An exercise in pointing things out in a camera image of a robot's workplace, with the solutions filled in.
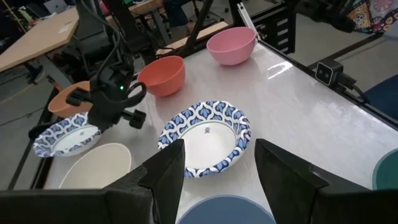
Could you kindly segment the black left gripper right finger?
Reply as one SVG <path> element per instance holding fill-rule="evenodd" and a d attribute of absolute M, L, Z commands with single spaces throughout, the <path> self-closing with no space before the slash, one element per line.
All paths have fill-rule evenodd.
<path fill-rule="evenodd" d="M 310 224 L 313 200 L 328 182 L 311 163 L 265 139 L 256 139 L 254 157 L 276 224 Z"/>

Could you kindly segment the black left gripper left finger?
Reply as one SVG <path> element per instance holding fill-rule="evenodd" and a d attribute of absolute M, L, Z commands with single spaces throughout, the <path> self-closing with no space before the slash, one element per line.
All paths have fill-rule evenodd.
<path fill-rule="evenodd" d="M 155 224 L 175 224 L 185 171 L 185 143 L 178 139 L 143 162 L 141 187 L 152 192 Z"/>

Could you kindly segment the orange-tan plastic bowl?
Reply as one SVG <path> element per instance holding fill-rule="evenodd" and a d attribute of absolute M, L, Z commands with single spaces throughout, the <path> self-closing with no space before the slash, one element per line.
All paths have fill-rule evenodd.
<path fill-rule="evenodd" d="M 67 118 L 77 113 L 88 112 L 92 107 L 91 103 L 83 102 L 80 106 L 72 106 L 66 103 L 68 94 L 71 93 L 75 88 L 89 90 L 90 82 L 78 82 L 63 89 L 50 102 L 50 104 L 48 105 L 48 110 L 61 118 Z"/>

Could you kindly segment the blue patterned paper bowl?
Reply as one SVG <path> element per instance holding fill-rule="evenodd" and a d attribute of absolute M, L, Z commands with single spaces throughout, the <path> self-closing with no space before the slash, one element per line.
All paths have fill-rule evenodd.
<path fill-rule="evenodd" d="M 218 174 L 232 166 L 251 140 L 250 122 L 244 112 L 227 101 L 198 102 L 168 121 L 158 148 L 182 139 L 185 143 L 186 178 Z"/>
<path fill-rule="evenodd" d="M 93 147 L 101 138 L 101 130 L 88 123 L 88 113 L 77 113 L 44 129 L 33 142 L 39 157 L 68 157 Z"/>

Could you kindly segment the cream plastic bowl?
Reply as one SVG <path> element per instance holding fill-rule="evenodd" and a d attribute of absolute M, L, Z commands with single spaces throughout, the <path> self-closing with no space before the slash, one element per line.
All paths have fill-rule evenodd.
<path fill-rule="evenodd" d="M 101 189 L 131 170 L 131 153 L 120 143 L 98 146 L 77 160 L 63 178 L 61 189 Z"/>

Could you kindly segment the red-orange plastic bowl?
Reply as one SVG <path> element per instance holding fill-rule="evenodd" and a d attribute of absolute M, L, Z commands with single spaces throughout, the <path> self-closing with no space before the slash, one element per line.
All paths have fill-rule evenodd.
<path fill-rule="evenodd" d="M 167 56 L 145 66 L 137 81 L 146 85 L 147 91 L 158 97 L 179 91 L 185 82 L 185 62 L 179 56 Z"/>

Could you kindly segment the blue plastic bowl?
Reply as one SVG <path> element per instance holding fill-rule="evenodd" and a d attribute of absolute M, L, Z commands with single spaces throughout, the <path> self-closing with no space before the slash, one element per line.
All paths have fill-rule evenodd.
<path fill-rule="evenodd" d="M 206 198 L 187 210 L 178 224 L 276 224 L 256 202 L 237 195 Z"/>

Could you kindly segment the green plastic bowl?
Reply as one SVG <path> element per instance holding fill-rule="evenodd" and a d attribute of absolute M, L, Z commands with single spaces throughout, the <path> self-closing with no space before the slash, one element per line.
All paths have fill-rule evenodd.
<path fill-rule="evenodd" d="M 398 148 L 382 156 L 373 170 L 373 189 L 398 190 Z"/>

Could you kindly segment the pink plastic bowl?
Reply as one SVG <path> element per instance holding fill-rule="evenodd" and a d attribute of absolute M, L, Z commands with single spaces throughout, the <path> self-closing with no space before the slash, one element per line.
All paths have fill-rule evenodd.
<path fill-rule="evenodd" d="M 210 55 L 221 65 L 246 61 L 256 45 L 256 33 L 248 27 L 234 27 L 214 35 L 207 43 Z"/>

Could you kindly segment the light wooden desk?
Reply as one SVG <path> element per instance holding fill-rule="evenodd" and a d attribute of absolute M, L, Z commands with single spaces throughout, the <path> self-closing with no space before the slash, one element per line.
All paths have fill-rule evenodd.
<path fill-rule="evenodd" d="M 77 10 L 71 8 L 39 22 L 0 54 L 0 72 L 69 43 L 78 20 Z"/>

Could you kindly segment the silver laptop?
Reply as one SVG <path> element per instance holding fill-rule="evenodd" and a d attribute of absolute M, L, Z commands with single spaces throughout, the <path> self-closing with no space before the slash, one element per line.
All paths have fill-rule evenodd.
<path fill-rule="evenodd" d="M 44 6 L 51 14 L 60 14 L 63 11 L 67 10 L 68 7 L 64 0 L 48 0 L 44 2 Z"/>

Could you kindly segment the blue chair seat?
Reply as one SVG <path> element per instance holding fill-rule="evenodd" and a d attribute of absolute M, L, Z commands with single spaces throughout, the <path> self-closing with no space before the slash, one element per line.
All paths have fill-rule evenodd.
<path fill-rule="evenodd" d="M 398 74 L 378 83 L 364 94 L 370 105 L 398 120 Z"/>

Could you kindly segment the black robot equipment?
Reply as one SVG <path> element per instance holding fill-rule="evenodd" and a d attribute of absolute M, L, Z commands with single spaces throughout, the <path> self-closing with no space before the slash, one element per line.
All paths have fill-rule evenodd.
<path fill-rule="evenodd" d="M 343 32 L 354 31 L 348 18 L 349 4 L 354 0 L 297 0 L 295 10 L 315 22 L 323 22 Z"/>

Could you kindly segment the colourful patterned cloth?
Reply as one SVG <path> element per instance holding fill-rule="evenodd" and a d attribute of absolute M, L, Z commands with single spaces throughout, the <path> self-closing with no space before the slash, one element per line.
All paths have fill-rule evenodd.
<path fill-rule="evenodd" d="M 355 0 L 347 17 L 355 22 L 355 31 L 384 33 L 398 21 L 398 0 Z"/>

